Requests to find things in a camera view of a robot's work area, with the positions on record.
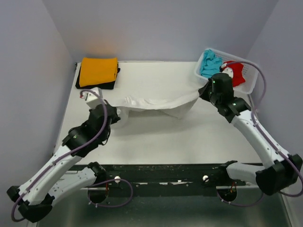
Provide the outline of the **white t shirt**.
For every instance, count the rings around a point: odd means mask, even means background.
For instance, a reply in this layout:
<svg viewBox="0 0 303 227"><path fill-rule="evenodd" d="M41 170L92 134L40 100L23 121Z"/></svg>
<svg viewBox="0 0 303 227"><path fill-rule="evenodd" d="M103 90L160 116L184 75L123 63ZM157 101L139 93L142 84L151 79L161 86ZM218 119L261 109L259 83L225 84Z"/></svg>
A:
<svg viewBox="0 0 303 227"><path fill-rule="evenodd" d="M111 106L117 108L120 120L112 124L113 129L124 127L128 121L130 112L144 112L157 110L175 118L184 117L193 107L199 98L198 91L193 91L173 99L147 99L127 96L125 98L114 99Z"/></svg>

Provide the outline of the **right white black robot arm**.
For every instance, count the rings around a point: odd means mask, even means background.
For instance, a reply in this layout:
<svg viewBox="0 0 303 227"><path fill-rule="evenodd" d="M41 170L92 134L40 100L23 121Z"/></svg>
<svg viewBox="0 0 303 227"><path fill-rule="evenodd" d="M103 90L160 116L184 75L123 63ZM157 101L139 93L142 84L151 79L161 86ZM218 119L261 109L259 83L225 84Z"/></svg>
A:
<svg viewBox="0 0 303 227"><path fill-rule="evenodd" d="M234 180L255 184L266 195L273 195L296 183L303 160L291 155L268 134L256 120L251 107L234 96L232 79L226 73L217 73L199 89L199 96L216 107L218 113L246 138L259 156L262 165L254 166L229 161L218 173L218 181L229 185Z"/></svg>

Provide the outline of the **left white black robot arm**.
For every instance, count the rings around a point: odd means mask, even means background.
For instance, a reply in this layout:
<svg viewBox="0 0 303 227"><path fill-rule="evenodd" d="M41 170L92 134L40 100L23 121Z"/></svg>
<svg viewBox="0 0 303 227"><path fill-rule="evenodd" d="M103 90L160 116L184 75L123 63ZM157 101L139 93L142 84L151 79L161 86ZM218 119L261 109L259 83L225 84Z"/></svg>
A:
<svg viewBox="0 0 303 227"><path fill-rule="evenodd" d="M98 163L90 163L76 174L67 174L76 163L98 146L105 145L110 126L120 120L117 108L106 100L90 108L88 119L69 130L51 159L27 182L11 186L7 195L14 202L11 219L38 222L63 198L86 186L101 186L106 173Z"/></svg>

